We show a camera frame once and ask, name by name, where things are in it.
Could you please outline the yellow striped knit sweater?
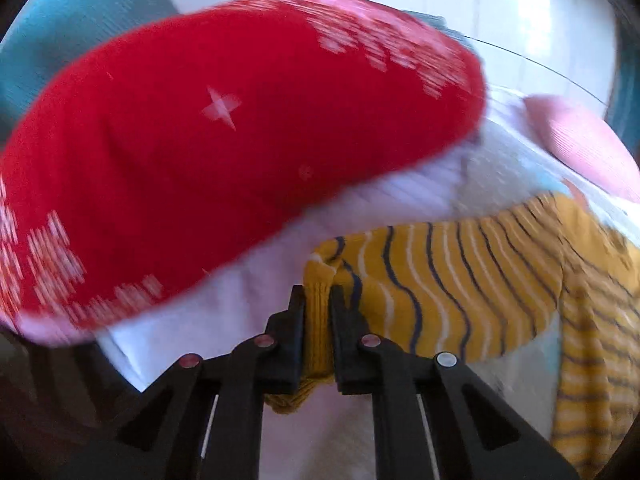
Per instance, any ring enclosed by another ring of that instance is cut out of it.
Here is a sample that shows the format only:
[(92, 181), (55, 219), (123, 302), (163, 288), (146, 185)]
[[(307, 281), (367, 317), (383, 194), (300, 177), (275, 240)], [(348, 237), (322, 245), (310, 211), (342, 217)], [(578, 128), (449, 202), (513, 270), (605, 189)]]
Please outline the yellow striped knit sweater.
[(622, 443), (639, 411), (639, 251), (577, 200), (542, 193), (492, 216), (383, 226), (310, 255), (303, 380), (273, 411), (296, 411), (332, 376), (329, 294), (370, 329), (429, 358), (475, 363), (562, 324), (552, 445), (585, 479)]

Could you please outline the pink pillow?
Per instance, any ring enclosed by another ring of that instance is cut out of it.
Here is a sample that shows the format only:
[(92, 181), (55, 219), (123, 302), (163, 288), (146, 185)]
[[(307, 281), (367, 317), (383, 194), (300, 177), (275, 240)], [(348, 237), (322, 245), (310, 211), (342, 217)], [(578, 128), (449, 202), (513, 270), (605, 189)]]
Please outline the pink pillow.
[(553, 94), (523, 100), (544, 148), (605, 192), (637, 203), (639, 167), (611, 127), (582, 104)]

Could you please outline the red floral quilt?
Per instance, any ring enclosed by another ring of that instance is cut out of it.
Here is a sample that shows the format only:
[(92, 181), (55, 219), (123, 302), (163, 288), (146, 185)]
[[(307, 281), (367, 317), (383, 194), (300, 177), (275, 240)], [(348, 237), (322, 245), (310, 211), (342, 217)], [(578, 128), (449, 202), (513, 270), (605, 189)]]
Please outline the red floral quilt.
[(132, 318), (484, 105), (471, 50), (369, 0), (232, 0), (116, 37), (2, 151), (1, 321), (54, 341)]

